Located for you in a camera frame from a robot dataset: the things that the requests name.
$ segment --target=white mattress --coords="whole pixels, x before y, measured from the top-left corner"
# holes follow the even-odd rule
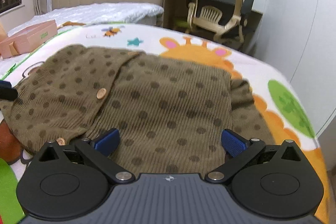
[[[67,21],[86,24],[110,21],[155,26],[157,16],[163,14],[163,11],[161,6],[149,3],[103,3],[62,8],[45,15],[34,16],[30,21],[10,30],[8,35],[12,36],[28,26],[53,19],[57,25],[61,25]],[[71,28],[73,27],[64,27],[59,30],[59,33]],[[23,54],[5,60],[0,56],[0,79],[4,78],[11,67],[19,64],[28,56],[29,54]]]

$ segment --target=polka dot fabric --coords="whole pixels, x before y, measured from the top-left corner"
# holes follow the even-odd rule
[[[116,72],[136,57],[111,49],[113,65],[107,66],[106,60],[112,59],[102,58],[104,51],[99,47],[66,47],[17,88],[19,97],[3,114],[28,151],[35,153],[46,141],[60,137],[68,143],[87,131],[106,99],[97,99],[99,88],[104,86],[110,92]]]
[[[205,175],[224,163],[225,128],[274,143],[246,81],[219,68],[128,53],[82,46],[56,53],[4,113],[16,137],[36,152],[50,139],[93,139],[117,128],[121,143],[110,157],[135,175]]]

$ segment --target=orange cartoon giraffe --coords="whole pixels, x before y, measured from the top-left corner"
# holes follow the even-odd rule
[[[183,37],[186,40],[185,45],[180,45],[175,39],[164,37],[160,39],[161,45],[168,50],[160,56],[166,58],[174,58],[185,61],[193,61],[203,65],[222,68],[231,73],[232,78],[241,79],[242,75],[234,70],[233,64],[223,58],[231,55],[231,51],[224,47],[217,47],[214,50],[207,48],[207,42],[202,41],[202,45],[191,44],[191,37]],[[282,118],[275,112],[267,109],[267,104],[259,95],[253,94],[254,104],[258,111],[263,116],[268,129],[273,135],[276,144],[281,144],[285,139],[292,139],[300,146],[300,140],[297,135],[289,128],[284,127]],[[315,216],[323,223],[329,223],[329,183],[326,174],[322,152],[320,148],[312,151],[303,151],[311,165],[320,177],[325,192],[320,206],[318,207]]]
[[[229,60],[223,60],[228,57],[231,51],[218,47],[210,51],[207,49],[207,42],[202,41],[202,45],[191,44],[191,37],[183,37],[185,45],[180,45],[175,39],[164,37],[160,43],[168,49],[167,52],[160,54],[162,57],[175,58],[186,61],[194,61],[208,66],[224,69],[231,73],[232,78],[241,79],[239,72],[234,70],[233,64]]]

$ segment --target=teal star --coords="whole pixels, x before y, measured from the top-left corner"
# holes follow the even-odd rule
[[[133,40],[127,40],[127,42],[128,42],[127,46],[134,45],[134,46],[139,47],[140,43],[142,43],[143,41],[139,40],[139,38],[135,38]]]

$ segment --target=metal screw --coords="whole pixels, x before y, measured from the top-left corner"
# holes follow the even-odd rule
[[[118,179],[118,180],[122,180],[122,181],[125,181],[125,180],[129,180],[132,178],[132,174],[129,173],[129,172],[119,172],[115,175],[115,177]]]
[[[221,172],[211,172],[208,174],[208,178],[211,180],[221,180],[224,178],[224,174]]]

